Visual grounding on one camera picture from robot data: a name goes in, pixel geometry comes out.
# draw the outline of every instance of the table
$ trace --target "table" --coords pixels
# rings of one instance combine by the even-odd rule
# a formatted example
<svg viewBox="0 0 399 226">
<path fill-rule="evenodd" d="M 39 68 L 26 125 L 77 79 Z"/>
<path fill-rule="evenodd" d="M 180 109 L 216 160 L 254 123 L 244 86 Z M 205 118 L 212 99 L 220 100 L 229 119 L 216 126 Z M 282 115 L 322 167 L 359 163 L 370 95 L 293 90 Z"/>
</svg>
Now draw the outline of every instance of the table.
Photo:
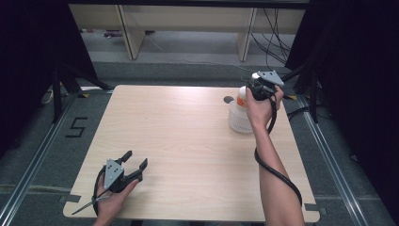
<svg viewBox="0 0 399 226">
<path fill-rule="evenodd" d="M 80 202 L 67 202 L 64 215 L 95 218 L 92 208 L 72 212 L 90 202 L 106 159 L 132 150 L 122 164 L 126 173 L 145 158 L 149 165 L 120 218 L 264 221 L 254 137 L 228 124 L 224 98 L 237 93 L 238 88 L 117 86 L 71 191 Z M 271 137 L 303 202 L 315 204 L 283 105 Z M 320 218 L 305 207 L 303 213 L 306 222 Z"/>
</svg>

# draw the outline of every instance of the human arm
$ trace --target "human arm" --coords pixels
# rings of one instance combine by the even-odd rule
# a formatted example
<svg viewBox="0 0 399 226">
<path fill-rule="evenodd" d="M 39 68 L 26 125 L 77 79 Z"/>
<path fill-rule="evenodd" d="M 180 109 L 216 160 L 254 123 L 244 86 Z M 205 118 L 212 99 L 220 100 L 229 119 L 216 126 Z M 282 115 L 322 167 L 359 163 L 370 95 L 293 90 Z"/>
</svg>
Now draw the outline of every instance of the human arm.
<svg viewBox="0 0 399 226">
<path fill-rule="evenodd" d="M 279 109 L 283 92 L 276 87 L 276 106 Z M 266 125 L 272 118 L 272 107 L 269 100 L 256 101 L 250 89 L 247 95 L 247 115 L 251 123 L 259 157 L 263 162 L 288 177 Z M 267 225 L 304 225 L 301 206 L 294 191 L 281 179 L 260 166 L 260 189 Z"/>
<path fill-rule="evenodd" d="M 112 193 L 110 191 L 105 192 L 103 196 L 110 195 L 110 197 L 97 202 L 99 214 L 93 226 L 111 225 L 112 221 L 117 217 L 118 213 L 122 209 L 126 198 L 136 187 L 137 184 L 138 180 L 134 180 L 127 187 L 125 187 L 121 191 L 121 193 Z M 97 195 L 100 195 L 103 192 L 104 192 L 104 175 L 101 175 L 98 184 Z"/>
</svg>

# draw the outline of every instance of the person's left hand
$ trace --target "person's left hand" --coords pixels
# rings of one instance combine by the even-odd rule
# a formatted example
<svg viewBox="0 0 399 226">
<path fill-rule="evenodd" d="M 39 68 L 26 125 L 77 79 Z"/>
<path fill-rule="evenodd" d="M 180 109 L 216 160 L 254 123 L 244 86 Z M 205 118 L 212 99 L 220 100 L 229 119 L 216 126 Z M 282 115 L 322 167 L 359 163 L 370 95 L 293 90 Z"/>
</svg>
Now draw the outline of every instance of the person's left hand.
<svg viewBox="0 0 399 226">
<path fill-rule="evenodd" d="M 103 196 L 109 195 L 110 197 L 97 202 L 98 217 L 94 225 L 110 225 L 122 209 L 126 197 L 135 189 L 137 184 L 138 180 L 134 180 L 121 193 L 105 192 Z M 100 176 L 97 187 L 97 195 L 102 194 L 104 192 L 104 174 Z"/>
</svg>

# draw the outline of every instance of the light wood tabletop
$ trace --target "light wood tabletop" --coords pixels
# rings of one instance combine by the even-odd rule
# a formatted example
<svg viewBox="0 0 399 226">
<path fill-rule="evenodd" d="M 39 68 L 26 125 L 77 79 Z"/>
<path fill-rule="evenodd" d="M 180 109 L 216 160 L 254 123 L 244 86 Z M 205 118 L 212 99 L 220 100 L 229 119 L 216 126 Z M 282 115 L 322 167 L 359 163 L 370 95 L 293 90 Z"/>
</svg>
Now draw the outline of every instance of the light wood tabletop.
<svg viewBox="0 0 399 226">
<path fill-rule="evenodd" d="M 90 206 L 97 174 L 107 158 L 132 150 L 125 174 L 148 158 L 144 180 L 128 197 L 119 218 L 264 221 L 253 134 L 234 132 L 226 96 L 239 88 L 118 86 L 115 88 L 71 194 L 64 215 L 96 218 Z M 303 203 L 315 204 L 284 106 L 271 138 Z M 302 207 L 305 221 L 318 211 Z"/>
</svg>

